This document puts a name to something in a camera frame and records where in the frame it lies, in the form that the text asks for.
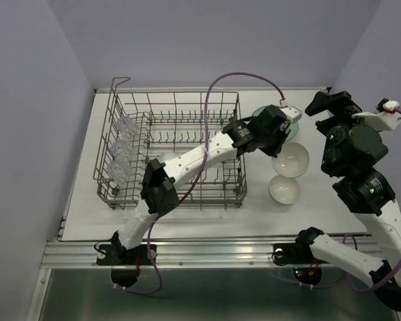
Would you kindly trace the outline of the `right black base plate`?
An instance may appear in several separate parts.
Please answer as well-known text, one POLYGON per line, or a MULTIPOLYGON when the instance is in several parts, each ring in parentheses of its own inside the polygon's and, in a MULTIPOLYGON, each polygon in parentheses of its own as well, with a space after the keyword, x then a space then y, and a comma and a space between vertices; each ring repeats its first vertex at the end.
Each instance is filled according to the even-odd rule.
POLYGON ((316 261, 329 263, 313 255, 312 245, 312 243, 276 243, 273 245, 272 260, 280 266, 311 264, 316 261))

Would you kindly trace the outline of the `white ribbed bowl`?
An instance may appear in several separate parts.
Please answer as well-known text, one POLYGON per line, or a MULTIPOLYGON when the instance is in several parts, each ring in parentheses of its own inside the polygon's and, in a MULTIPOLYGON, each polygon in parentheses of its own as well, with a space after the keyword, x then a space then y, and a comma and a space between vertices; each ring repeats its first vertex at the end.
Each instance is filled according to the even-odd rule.
POLYGON ((282 205, 295 204, 301 194, 301 187, 294 178, 276 175, 269 182, 270 196, 282 205))
POLYGON ((304 175, 310 164, 308 150, 298 142, 286 142, 276 158, 272 158, 272 166, 278 175, 297 178, 304 175))
POLYGON ((175 157, 176 157, 176 154, 173 153, 173 152, 164 152, 164 153, 159 155, 158 161, 160 163, 164 163, 164 162, 169 161, 169 160, 171 160, 171 159, 173 159, 175 157))

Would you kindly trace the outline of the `clear glass cup front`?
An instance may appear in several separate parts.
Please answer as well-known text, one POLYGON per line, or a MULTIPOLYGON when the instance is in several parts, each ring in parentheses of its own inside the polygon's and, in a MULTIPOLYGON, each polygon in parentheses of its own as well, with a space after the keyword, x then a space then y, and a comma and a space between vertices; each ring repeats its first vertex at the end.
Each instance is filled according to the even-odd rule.
POLYGON ((131 176, 131 168, 121 160, 112 160, 106 167, 106 172, 117 185, 128 183, 131 176))

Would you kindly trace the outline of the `light green flower plate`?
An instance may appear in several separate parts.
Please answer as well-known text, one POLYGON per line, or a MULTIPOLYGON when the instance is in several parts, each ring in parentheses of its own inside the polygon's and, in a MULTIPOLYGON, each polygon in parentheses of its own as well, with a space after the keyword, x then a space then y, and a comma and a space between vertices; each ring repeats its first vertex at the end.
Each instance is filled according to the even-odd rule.
MULTIPOLYGON (((261 113, 264 109, 265 109, 264 106, 262 106, 262 107, 256 109, 256 110, 252 113, 251 116, 252 116, 252 117, 255 117, 255 116, 260 115, 260 113, 261 113)), ((291 125, 291 128, 290 128, 289 135, 288 135, 288 137, 286 138, 285 141, 290 141, 290 140, 292 140, 293 138, 295 138, 295 136, 296 136, 297 133, 298 133, 298 130, 299 130, 299 125, 298 125, 298 123, 296 122, 296 123, 292 124, 292 125, 291 125)))

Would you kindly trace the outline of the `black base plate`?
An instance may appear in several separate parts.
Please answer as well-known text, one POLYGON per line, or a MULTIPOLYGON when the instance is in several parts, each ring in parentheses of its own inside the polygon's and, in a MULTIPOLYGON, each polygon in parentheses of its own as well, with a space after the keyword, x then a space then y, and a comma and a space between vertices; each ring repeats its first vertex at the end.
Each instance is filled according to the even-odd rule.
POLYGON ((312 245, 312 243, 276 243, 273 245, 272 260, 280 266, 311 264, 316 261, 329 263, 313 255, 312 245))
POLYGON ((99 266, 152 266, 148 254, 154 256, 154 252, 156 252, 155 245, 151 245, 151 249, 148 251, 146 244, 141 244, 134 249, 122 253, 109 243, 95 245, 94 249, 97 252, 96 264, 99 266))

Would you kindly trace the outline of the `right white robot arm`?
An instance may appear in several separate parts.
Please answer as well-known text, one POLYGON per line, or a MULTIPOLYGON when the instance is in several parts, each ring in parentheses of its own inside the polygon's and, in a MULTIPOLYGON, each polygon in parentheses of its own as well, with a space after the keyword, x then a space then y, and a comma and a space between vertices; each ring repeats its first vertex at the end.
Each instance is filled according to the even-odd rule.
POLYGON ((384 98, 376 109, 363 112, 346 91, 318 92, 305 113, 331 113, 316 123, 325 136, 321 170, 339 179, 334 191, 375 239, 383 258, 338 243, 314 227, 299 233, 294 253, 302 261, 315 258, 335 265, 363 281, 365 291, 385 306, 401 312, 401 212, 388 180, 374 168, 388 154, 381 132, 401 123, 400 105, 384 98))

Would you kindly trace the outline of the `clear glass cup middle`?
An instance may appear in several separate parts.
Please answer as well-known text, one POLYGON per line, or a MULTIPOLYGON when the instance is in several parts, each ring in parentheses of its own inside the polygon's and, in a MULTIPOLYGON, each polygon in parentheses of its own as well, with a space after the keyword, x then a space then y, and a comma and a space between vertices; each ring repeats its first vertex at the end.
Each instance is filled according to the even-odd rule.
POLYGON ((116 140, 110 147, 110 152, 116 160, 130 162, 134 156, 134 149, 127 140, 116 140))

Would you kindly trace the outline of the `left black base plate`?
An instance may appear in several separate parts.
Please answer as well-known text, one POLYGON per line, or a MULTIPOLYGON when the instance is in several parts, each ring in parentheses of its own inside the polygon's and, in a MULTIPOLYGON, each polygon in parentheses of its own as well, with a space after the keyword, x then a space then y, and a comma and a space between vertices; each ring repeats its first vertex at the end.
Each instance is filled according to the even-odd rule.
POLYGON ((122 253, 109 243, 95 245, 94 249, 97 252, 96 264, 99 266, 152 266, 148 254, 154 256, 154 252, 156 252, 155 245, 151 245, 151 249, 148 251, 146 244, 141 244, 134 249, 122 253))

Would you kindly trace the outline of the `aluminium mounting rail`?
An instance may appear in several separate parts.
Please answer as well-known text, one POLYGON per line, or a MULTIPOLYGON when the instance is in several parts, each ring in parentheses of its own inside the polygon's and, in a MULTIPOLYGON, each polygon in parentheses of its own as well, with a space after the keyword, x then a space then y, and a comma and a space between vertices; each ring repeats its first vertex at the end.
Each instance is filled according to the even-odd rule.
MULTIPOLYGON (((242 237, 201 239, 154 239, 156 264, 160 269, 274 268, 271 259, 288 237, 242 237)), ((44 269, 135 268, 122 265, 94 250, 92 242, 47 243, 41 267, 44 269)))

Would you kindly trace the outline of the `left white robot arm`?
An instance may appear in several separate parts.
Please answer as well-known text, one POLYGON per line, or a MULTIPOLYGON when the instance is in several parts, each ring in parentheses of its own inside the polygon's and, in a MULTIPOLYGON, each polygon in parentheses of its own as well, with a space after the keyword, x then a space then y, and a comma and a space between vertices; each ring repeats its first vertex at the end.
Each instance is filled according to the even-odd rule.
POLYGON ((177 191, 187 182, 197 183, 201 173, 219 163, 260 150, 276 157, 303 112, 295 107, 268 105, 257 116, 228 123, 204 144, 170 160, 152 159, 146 166, 142 190, 134 214, 110 239, 112 255, 129 263, 135 249, 152 224, 176 209, 182 202, 177 191))

